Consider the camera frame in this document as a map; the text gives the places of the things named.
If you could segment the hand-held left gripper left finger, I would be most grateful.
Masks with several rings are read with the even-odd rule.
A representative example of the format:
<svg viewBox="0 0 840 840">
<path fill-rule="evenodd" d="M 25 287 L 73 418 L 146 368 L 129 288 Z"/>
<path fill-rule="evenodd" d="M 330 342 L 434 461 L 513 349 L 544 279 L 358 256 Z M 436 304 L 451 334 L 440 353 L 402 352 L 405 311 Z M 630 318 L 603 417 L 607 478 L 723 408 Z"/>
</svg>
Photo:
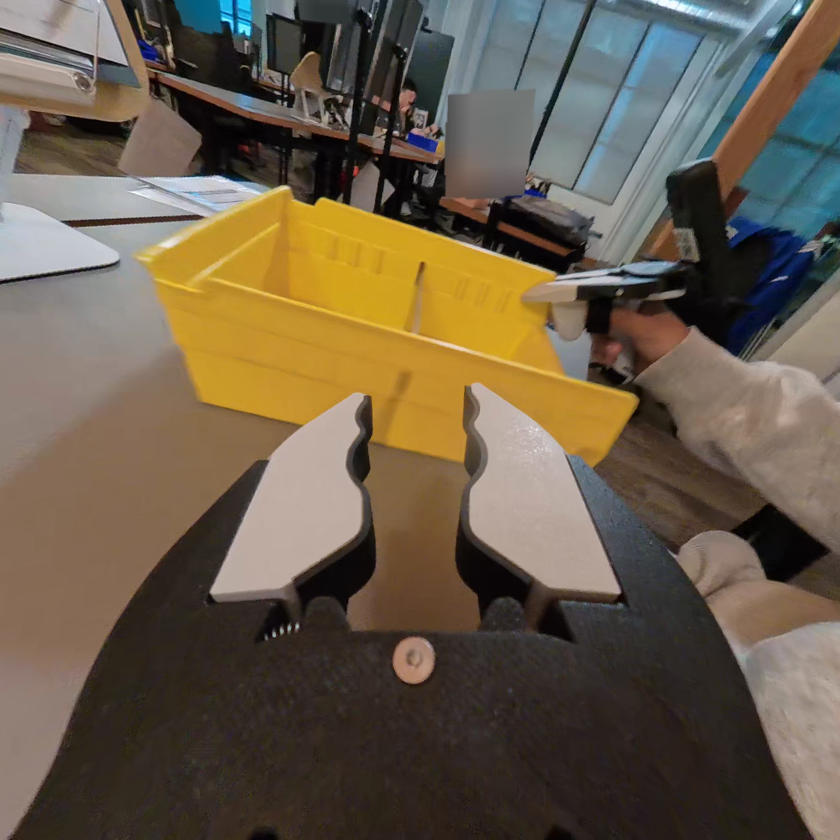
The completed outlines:
<svg viewBox="0 0 840 840">
<path fill-rule="evenodd" d="M 353 393 L 274 451 L 209 591 L 215 603 L 277 602 L 292 623 L 320 596 L 347 608 L 375 570 L 372 432 L 371 398 Z"/>
</svg>

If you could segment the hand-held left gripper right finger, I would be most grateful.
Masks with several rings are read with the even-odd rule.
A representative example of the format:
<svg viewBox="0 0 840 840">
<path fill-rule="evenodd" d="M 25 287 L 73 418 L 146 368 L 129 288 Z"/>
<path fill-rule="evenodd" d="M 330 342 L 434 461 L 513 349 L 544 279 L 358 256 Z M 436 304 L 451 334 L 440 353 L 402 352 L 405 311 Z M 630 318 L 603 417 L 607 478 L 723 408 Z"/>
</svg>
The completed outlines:
<svg viewBox="0 0 840 840">
<path fill-rule="evenodd" d="M 508 599 L 539 630 L 558 602 L 618 605 L 623 590 L 561 445 L 482 384 L 465 388 L 463 425 L 455 561 L 479 614 Z"/>
</svg>

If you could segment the person's right forearm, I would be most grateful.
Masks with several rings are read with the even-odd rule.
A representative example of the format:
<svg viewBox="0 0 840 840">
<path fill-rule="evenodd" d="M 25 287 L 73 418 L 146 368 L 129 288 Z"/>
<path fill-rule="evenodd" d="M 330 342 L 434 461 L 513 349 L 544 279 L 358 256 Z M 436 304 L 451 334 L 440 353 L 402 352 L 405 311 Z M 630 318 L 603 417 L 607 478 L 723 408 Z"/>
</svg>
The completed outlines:
<svg viewBox="0 0 840 840">
<path fill-rule="evenodd" d="M 839 408 L 807 372 L 747 362 L 699 331 L 639 375 L 683 443 L 839 550 Z"/>
</svg>

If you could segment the person's right hand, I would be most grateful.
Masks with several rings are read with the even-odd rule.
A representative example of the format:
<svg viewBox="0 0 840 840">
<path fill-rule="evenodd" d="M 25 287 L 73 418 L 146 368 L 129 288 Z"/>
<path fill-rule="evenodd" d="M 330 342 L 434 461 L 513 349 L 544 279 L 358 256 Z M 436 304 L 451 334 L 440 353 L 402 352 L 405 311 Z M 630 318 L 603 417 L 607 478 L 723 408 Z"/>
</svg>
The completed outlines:
<svg viewBox="0 0 840 840">
<path fill-rule="evenodd" d="M 612 369 L 622 354 L 630 353 L 638 375 L 666 357 L 689 334 L 690 327 L 660 301 L 644 302 L 637 309 L 614 308 L 606 334 L 592 336 L 591 362 Z"/>
</svg>

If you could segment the grey backpack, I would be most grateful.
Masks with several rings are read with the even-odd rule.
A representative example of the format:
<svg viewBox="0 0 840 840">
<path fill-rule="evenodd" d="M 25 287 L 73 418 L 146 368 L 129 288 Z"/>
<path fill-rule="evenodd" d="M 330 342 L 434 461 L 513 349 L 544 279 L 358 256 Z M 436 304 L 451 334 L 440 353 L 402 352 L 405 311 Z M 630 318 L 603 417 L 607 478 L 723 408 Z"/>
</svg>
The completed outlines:
<svg viewBox="0 0 840 840">
<path fill-rule="evenodd" d="M 524 194 L 502 204 L 500 221 L 568 249 L 586 249 L 593 217 L 541 194 Z"/>
</svg>

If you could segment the wooden side table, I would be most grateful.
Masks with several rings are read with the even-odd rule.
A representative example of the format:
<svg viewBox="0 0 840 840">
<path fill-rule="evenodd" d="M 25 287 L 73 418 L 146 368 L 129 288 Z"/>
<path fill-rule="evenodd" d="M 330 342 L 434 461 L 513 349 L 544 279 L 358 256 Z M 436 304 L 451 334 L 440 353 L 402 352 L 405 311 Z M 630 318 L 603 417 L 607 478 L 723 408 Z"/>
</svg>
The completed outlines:
<svg viewBox="0 0 840 840">
<path fill-rule="evenodd" d="M 480 201 L 478 200 L 448 197 L 443 197 L 439 201 L 439 205 L 442 208 L 453 214 L 465 217 L 475 224 L 482 225 L 486 232 L 488 232 L 490 231 L 490 206 L 479 206 L 479 204 Z M 597 266 L 597 261 L 589 256 L 586 256 L 584 251 L 567 248 L 546 238 L 519 229 L 516 226 L 499 222 L 495 230 L 503 238 L 506 237 L 507 239 L 515 239 L 520 243 L 528 244 L 557 257 L 568 258 L 571 260 L 572 264 L 582 264 L 590 269 Z"/>
</svg>

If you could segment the blue jacket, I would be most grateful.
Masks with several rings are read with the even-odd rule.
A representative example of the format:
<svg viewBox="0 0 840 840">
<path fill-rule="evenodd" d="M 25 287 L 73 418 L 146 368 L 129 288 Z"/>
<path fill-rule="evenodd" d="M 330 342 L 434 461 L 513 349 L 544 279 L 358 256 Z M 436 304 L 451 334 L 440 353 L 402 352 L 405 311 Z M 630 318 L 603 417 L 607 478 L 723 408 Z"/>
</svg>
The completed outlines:
<svg viewBox="0 0 840 840">
<path fill-rule="evenodd" d="M 791 302 L 811 270 L 818 244 L 745 216 L 728 220 L 727 235 L 738 265 L 737 297 L 745 309 L 732 323 L 725 346 L 743 355 Z"/>
</svg>

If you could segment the frosted glass window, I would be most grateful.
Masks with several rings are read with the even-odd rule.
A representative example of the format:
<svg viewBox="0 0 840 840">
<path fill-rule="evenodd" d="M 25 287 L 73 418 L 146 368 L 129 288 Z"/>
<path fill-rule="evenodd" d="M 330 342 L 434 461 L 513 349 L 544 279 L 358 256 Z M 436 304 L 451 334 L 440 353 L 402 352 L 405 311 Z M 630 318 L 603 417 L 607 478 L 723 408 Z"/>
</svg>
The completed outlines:
<svg viewBox="0 0 840 840">
<path fill-rule="evenodd" d="M 595 2 L 558 93 L 586 2 L 500 1 L 476 90 L 532 90 L 530 174 L 611 205 L 690 66 L 734 40 L 734 2 Z"/>
</svg>

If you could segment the yellow plastic bin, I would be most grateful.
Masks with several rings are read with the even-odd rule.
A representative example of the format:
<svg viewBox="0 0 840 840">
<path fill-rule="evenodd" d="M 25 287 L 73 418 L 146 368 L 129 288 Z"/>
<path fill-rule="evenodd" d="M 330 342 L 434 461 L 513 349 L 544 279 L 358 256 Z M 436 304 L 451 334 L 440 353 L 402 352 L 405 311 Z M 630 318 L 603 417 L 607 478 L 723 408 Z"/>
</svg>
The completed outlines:
<svg viewBox="0 0 840 840">
<path fill-rule="evenodd" d="M 548 309 L 522 301 L 551 272 L 351 206 L 281 187 L 135 258 L 209 405 L 303 425 L 358 392 L 375 443 L 460 461 L 478 383 L 590 466 L 637 411 L 564 373 Z"/>
</svg>

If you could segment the black metal stand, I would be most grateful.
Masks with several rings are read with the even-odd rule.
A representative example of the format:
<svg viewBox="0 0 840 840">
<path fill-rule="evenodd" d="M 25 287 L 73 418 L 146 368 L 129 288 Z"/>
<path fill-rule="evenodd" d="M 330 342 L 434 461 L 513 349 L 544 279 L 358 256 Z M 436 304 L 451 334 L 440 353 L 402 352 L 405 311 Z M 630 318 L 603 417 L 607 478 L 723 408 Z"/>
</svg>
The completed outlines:
<svg viewBox="0 0 840 840">
<path fill-rule="evenodd" d="M 353 10 L 350 32 L 358 38 L 357 46 L 350 50 L 355 62 L 351 76 L 350 134 L 343 168 L 342 201 L 346 205 L 352 197 L 360 137 L 372 135 L 376 114 L 386 109 L 374 212 L 378 213 L 382 208 L 385 167 L 391 156 L 396 119 L 401 109 L 400 94 L 424 12 L 424 4 L 418 1 L 357 2 Z"/>
</svg>

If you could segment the person's grey clothing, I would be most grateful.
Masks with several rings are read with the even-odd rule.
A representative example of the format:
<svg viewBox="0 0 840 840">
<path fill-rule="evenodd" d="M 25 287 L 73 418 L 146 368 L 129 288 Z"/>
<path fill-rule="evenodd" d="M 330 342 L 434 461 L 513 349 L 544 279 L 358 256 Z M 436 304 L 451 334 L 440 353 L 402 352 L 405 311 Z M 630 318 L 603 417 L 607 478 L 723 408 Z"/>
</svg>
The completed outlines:
<svg viewBox="0 0 840 840">
<path fill-rule="evenodd" d="M 839 606 L 769 580 L 729 532 L 676 555 L 741 666 L 780 775 L 814 838 L 839 838 Z"/>
</svg>

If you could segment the white chair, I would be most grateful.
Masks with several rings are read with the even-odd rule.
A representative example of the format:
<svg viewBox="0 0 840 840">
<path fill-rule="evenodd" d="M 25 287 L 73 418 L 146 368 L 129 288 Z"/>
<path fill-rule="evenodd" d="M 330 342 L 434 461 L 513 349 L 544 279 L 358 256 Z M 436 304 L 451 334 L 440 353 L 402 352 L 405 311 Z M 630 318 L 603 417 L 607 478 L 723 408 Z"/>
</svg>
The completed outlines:
<svg viewBox="0 0 840 840">
<path fill-rule="evenodd" d="M 309 51 L 290 74 L 290 85 L 295 94 L 293 109 L 308 122 L 345 130 L 342 100 L 339 94 L 324 87 L 320 71 L 320 54 Z"/>
</svg>

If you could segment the black monitor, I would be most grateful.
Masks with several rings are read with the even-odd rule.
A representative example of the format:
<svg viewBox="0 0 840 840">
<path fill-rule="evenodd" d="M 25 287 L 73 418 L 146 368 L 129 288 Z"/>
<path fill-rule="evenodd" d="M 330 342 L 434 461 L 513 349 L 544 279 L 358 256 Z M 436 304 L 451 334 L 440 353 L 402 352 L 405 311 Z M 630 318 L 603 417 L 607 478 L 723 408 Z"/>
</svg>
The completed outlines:
<svg viewBox="0 0 840 840">
<path fill-rule="evenodd" d="M 266 15 L 266 65 L 289 76 L 301 60 L 301 22 L 279 14 Z"/>
</svg>

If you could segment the long office desk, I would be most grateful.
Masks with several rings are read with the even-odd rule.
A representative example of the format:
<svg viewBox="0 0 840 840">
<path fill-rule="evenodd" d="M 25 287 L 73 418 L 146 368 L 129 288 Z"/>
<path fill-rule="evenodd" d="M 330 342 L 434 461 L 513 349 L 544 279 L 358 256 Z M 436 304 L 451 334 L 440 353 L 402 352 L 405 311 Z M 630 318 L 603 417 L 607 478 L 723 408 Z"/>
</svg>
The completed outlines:
<svg viewBox="0 0 840 840">
<path fill-rule="evenodd" d="M 150 72 L 150 81 L 159 81 L 160 84 L 173 91 L 182 92 L 205 104 L 230 112 L 251 122 L 272 128 L 291 130 L 312 139 L 318 137 L 342 143 L 348 143 L 350 140 L 348 129 L 330 128 L 318 120 L 305 118 L 293 108 L 281 106 L 276 102 L 260 100 L 158 70 Z M 377 140 L 366 134 L 359 135 L 358 145 L 371 154 L 379 155 L 384 151 L 383 140 Z M 403 140 L 392 141 L 390 155 L 401 160 L 428 165 L 437 165 L 445 158 L 442 152 L 429 152 Z"/>
</svg>

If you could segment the cardboard box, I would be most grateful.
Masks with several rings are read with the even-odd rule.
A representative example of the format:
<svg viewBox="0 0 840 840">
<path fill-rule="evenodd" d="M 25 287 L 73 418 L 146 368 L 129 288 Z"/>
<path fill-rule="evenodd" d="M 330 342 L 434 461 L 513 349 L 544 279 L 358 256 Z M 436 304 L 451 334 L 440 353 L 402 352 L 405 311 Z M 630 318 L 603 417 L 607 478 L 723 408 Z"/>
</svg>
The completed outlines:
<svg viewBox="0 0 840 840">
<path fill-rule="evenodd" d="M 186 175 L 202 145 L 202 135 L 176 111 L 150 99 L 133 125 L 118 168 L 139 177 Z"/>
</svg>

